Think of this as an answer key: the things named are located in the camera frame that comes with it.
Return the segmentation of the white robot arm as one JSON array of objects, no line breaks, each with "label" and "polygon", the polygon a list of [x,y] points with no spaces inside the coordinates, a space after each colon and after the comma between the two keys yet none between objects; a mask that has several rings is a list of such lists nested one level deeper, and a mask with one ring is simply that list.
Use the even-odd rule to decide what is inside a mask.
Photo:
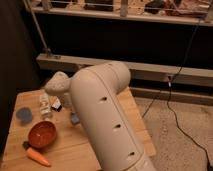
[{"label": "white robot arm", "polygon": [[45,85],[48,94],[78,115],[103,171],[156,171],[117,98],[130,78],[124,63],[112,61],[71,77],[57,72]]}]

